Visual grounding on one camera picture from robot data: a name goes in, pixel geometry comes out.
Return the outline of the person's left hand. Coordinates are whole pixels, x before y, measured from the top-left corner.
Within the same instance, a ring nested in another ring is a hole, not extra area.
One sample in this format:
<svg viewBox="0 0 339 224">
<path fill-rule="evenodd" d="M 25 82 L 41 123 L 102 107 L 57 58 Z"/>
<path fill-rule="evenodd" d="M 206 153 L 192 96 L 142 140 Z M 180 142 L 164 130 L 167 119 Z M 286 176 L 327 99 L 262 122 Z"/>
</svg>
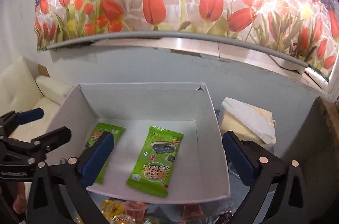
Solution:
<svg viewBox="0 0 339 224">
<path fill-rule="evenodd" d="M 1 196 L 17 214 L 26 211 L 25 184 L 23 182 L 1 182 Z"/>
</svg>

